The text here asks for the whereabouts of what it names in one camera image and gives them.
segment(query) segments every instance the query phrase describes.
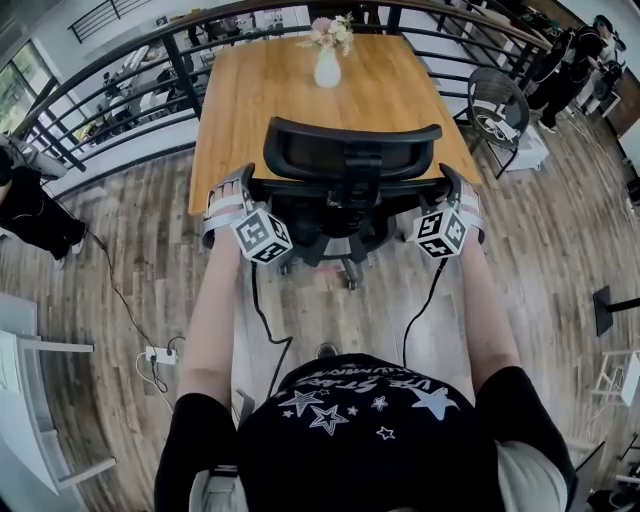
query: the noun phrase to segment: pink flower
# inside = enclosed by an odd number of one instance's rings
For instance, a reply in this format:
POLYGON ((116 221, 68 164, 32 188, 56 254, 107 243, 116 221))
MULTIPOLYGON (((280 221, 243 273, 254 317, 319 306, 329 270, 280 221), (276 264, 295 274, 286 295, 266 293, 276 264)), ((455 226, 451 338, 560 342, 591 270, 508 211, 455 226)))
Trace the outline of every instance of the pink flower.
POLYGON ((323 48, 333 47, 333 36, 331 34, 325 34, 320 38, 320 44, 323 48))
POLYGON ((331 20, 329 18, 316 18, 316 20, 311 24, 311 28, 313 30, 318 30, 320 32, 328 32, 330 26, 331 20))

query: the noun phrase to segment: bouquet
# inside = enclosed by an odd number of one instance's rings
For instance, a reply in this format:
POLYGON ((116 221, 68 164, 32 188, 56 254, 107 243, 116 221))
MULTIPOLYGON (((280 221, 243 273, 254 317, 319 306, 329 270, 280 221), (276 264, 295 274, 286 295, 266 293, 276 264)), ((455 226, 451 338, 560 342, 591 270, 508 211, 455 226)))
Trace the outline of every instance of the bouquet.
POLYGON ((317 46, 324 50, 342 45, 342 55, 346 57, 353 42, 351 22, 353 22, 351 13, 346 16, 336 16, 334 20, 317 18, 311 24, 311 41, 304 41, 300 46, 317 46))

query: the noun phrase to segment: shoe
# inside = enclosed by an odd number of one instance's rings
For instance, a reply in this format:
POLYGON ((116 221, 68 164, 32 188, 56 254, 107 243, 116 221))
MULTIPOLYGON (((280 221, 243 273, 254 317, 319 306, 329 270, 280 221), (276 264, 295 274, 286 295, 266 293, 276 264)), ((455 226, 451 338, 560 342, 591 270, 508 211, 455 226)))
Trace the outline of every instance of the shoe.
POLYGON ((538 119, 538 126, 542 128, 544 131, 549 132, 551 134, 555 134, 557 132, 556 127, 547 126, 542 122, 542 119, 538 119))
POLYGON ((82 252, 82 249, 84 249, 84 239, 87 236, 87 230, 84 230, 84 234, 82 235, 82 239, 75 245, 71 246, 71 253, 78 255, 82 252))
POLYGON ((338 355, 338 349, 333 343, 323 343, 316 351, 316 359, 327 359, 338 355))

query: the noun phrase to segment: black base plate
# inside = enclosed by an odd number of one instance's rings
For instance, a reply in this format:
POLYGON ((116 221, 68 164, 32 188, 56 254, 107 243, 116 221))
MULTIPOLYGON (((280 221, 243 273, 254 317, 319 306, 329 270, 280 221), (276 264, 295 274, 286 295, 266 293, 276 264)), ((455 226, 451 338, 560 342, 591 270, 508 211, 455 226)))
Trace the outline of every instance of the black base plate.
POLYGON ((607 311, 611 304, 611 290, 605 286, 593 294, 593 307, 596 313, 596 333, 602 336, 613 325, 613 315, 607 311))

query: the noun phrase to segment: wicker chair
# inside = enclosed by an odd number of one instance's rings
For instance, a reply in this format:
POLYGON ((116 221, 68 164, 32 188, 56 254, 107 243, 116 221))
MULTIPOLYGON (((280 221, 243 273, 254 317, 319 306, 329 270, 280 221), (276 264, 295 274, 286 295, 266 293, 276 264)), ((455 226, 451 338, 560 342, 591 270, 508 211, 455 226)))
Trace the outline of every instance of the wicker chair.
POLYGON ((487 142, 489 149, 498 162, 500 160, 493 146, 511 152, 511 158, 496 175, 496 179, 500 179, 502 173, 516 158, 520 138, 529 125, 530 112, 524 93, 504 73, 489 68, 477 69, 469 77, 467 108, 458 113, 454 119, 465 113, 478 136, 471 147, 471 153, 477 149, 483 140, 487 142), (495 123, 501 121, 505 121, 511 128, 516 130, 517 135, 511 140, 502 130, 496 127, 495 123))

